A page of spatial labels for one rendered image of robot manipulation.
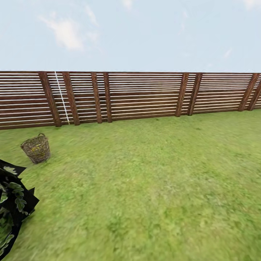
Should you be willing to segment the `wicker basket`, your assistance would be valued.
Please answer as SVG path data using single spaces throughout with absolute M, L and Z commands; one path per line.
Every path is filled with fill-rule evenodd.
M 43 133 L 41 133 L 41 135 L 43 136 L 44 139 L 46 139 L 46 141 L 44 143 L 42 143 L 42 141 L 41 141 L 35 147 L 34 146 L 30 147 L 29 145 L 22 145 L 22 144 L 19 146 L 25 152 L 25 154 L 30 158 L 32 163 L 41 163 L 43 161 L 48 160 L 51 157 L 48 138 Z M 24 148 L 24 146 L 26 146 L 27 148 Z M 41 155 L 39 155 L 40 152 L 36 148 L 39 148 L 40 152 L 45 153 L 43 157 L 41 157 Z M 36 153 L 36 155 L 39 155 L 39 156 L 36 156 L 34 153 Z

